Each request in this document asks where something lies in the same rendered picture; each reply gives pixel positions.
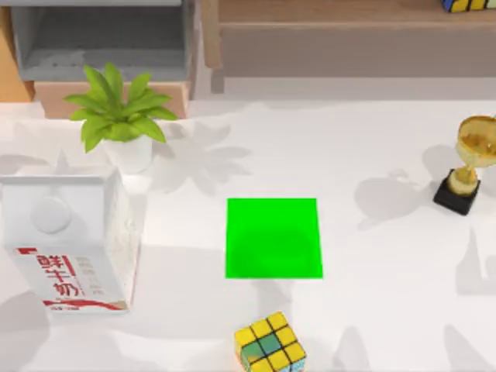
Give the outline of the flat green square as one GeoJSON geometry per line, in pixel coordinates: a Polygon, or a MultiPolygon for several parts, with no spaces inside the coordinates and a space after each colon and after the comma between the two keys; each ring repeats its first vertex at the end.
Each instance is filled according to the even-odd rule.
{"type": "Polygon", "coordinates": [[[228,198],[225,278],[322,279],[316,198],[228,198]]]}

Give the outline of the green plant in white pot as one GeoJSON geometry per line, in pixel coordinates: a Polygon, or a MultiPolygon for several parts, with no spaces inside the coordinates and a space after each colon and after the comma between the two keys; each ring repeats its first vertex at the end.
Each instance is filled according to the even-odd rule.
{"type": "Polygon", "coordinates": [[[134,77],[123,97],[124,81],[117,66],[107,63],[99,71],[85,64],[83,70],[89,89],[66,95],[64,101],[79,107],[70,120],[81,123],[85,153],[102,146],[121,173],[145,171],[153,161],[153,145],[167,141],[157,120],[178,119],[164,107],[171,97],[149,86],[152,74],[148,72],[134,77]]]}

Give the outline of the yellow puzzle cube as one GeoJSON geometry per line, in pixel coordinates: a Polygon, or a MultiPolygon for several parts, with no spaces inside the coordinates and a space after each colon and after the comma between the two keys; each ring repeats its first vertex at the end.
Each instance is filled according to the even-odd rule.
{"type": "Polygon", "coordinates": [[[305,372],[307,353],[283,312],[237,330],[234,345],[244,372],[305,372]]]}

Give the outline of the wooden open shelf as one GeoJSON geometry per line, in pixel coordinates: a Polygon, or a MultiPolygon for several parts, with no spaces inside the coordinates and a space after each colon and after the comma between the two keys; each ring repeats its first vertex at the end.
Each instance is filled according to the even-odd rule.
{"type": "Polygon", "coordinates": [[[440,0],[198,0],[212,90],[230,78],[496,78],[496,9],[440,0]]]}

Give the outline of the white and red milk carton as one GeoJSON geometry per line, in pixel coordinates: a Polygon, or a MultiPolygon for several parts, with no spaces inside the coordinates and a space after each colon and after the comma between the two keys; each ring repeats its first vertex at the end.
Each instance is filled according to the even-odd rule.
{"type": "Polygon", "coordinates": [[[46,309],[130,310],[140,235],[113,167],[0,177],[3,246],[46,309]]]}

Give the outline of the pulled-out drawer grey inside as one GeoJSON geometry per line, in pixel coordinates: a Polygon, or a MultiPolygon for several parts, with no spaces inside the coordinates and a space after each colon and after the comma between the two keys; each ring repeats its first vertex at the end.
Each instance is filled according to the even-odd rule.
{"type": "Polygon", "coordinates": [[[185,81],[193,0],[0,0],[11,11],[25,81],[83,81],[83,67],[114,64],[125,81],[185,81]]]}

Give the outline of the gold trophy on black base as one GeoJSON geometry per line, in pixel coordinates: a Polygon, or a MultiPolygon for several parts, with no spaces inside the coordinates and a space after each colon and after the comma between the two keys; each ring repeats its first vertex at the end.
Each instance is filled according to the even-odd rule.
{"type": "Polygon", "coordinates": [[[477,169],[496,164],[496,116],[464,119],[458,127],[455,150],[463,166],[449,171],[433,201],[459,215],[468,215],[481,184],[477,169]]]}

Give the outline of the puzzle cube with blue face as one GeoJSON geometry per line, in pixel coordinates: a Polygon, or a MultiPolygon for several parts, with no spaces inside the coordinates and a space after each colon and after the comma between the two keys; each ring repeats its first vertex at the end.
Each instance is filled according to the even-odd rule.
{"type": "Polygon", "coordinates": [[[496,9],[496,0],[440,0],[447,12],[472,12],[496,9]]]}

